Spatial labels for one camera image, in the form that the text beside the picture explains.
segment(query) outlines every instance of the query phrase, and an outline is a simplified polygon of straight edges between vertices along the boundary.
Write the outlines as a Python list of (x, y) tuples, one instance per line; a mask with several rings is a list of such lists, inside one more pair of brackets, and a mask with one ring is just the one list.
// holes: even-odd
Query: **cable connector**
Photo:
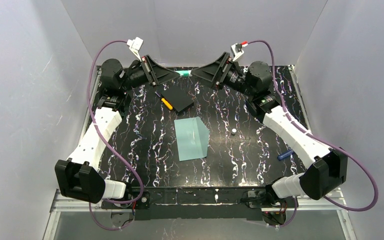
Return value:
[(233, 62), (238, 61), (242, 55), (244, 54), (244, 48), (248, 46), (248, 42), (244, 41), (242, 43), (235, 43), (233, 44), (230, 49), (233, 54)]
[(128, 49), (142, 62), (141, 56), (139, 56), (139, 50), (141, 50), (144, 41), (140, 37), (136, 37), (134, 40), (127, 40)]

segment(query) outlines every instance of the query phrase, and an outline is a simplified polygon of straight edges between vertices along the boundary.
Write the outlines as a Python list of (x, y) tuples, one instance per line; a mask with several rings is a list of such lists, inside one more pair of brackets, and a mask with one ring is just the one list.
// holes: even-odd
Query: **light green paper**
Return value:
[(180, 161), (207, 156), (210, 131), (199, 117), (174, 120)]

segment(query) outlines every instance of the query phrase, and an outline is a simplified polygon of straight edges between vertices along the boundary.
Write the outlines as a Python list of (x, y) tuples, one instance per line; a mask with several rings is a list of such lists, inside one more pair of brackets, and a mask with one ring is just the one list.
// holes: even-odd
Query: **screwdriver handle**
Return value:
[(169, 110), (173, 110), (173, 106), (163, 97), (161, 98), (161, 102), (164, 103), (164, 105), (169, 109)]

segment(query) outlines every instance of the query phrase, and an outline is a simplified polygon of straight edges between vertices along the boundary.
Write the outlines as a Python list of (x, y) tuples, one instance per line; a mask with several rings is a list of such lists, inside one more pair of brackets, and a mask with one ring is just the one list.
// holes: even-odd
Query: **green object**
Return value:
[(174, 129), (180, 161), (207, 156), (210, 131), (199, 117), (174, 120)]
[(180, 71), (175, 71), (175, 72), (180, 74), (180, 77), (189, 77), (189, 76), (191, 76), (191, 70), (180, 70)]

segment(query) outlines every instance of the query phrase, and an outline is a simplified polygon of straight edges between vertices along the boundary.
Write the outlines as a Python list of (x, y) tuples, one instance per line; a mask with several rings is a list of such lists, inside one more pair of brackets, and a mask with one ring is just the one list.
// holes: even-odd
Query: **yellow screwdriver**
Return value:
[(161, 102), (164, 103), (164, 105), (169, 110), (173, 110), (173, 106), (164, 97), (161, 97), (161, 95), (158, 92), (155, 92), (155, 94), (161, 99)]

